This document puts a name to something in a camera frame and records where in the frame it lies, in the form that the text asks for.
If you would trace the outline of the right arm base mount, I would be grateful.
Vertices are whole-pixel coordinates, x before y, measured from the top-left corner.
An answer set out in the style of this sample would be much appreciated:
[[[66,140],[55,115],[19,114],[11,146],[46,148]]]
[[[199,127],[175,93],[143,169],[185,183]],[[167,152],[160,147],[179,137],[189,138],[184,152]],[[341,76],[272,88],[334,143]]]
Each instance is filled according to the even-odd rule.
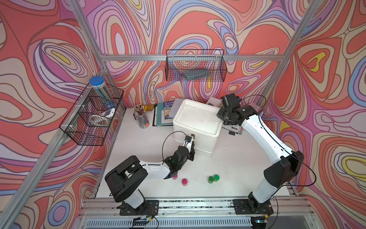
[[[255,199],[233,199],[231,206],[236,215],[272,215],[274,210],[270,200],[265,203],[257,203]]]

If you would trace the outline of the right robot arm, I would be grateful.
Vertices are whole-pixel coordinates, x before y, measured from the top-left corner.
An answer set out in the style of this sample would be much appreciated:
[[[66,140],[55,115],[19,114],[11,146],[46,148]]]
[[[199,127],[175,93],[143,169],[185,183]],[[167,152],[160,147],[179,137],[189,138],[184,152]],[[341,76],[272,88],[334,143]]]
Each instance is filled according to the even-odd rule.
[[[225,124],[244,128],[262,147],[272,163],[264,170],[262,182],[248,196],[248,208],[251,212],[258,213],[261,208],[269,205],[270,198],[285,183],[298,175],[304,155],[282,143],[249,105],[222,105],[217,117]]]

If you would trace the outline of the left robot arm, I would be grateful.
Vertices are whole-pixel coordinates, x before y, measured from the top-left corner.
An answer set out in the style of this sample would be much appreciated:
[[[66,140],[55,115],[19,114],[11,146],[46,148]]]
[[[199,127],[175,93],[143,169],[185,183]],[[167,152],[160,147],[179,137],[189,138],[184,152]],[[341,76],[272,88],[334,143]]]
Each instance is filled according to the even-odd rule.
[[[125,203],[134,210],[145,204],[146,200],[139,186],[148,179],[171,179],[178,174],[185,163],[193,161],[194,141],[184,141],[182,146],[158,163],[140,161],[130,156],[104,177],[114,201]]]

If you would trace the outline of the white drawer cabinet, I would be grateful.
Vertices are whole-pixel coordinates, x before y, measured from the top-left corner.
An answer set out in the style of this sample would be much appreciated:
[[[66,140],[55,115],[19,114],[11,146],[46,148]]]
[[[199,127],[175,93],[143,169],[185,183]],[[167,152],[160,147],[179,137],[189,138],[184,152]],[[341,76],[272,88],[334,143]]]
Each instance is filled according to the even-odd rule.
[[[183,142],[177,131],[194,134],[195,153],[211,158],[223,125],[223,121],[217,117],[219,110],[215,106],[185,99],[173,119],[173,129],[176,132],[174,139]]]

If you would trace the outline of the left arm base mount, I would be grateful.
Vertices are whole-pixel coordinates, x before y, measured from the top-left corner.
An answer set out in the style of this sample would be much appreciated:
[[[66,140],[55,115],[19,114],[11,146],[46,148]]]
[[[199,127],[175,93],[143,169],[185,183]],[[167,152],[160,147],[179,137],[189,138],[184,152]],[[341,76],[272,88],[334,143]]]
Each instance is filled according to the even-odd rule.
[[[125,202],[122,202],[120,206],[117,207],[120,210],[120,216],[141,216],[150,215],[155,216],[159,211],[159,201],[158,200],[146,200],[142,205],[136,209],[132,208]]]

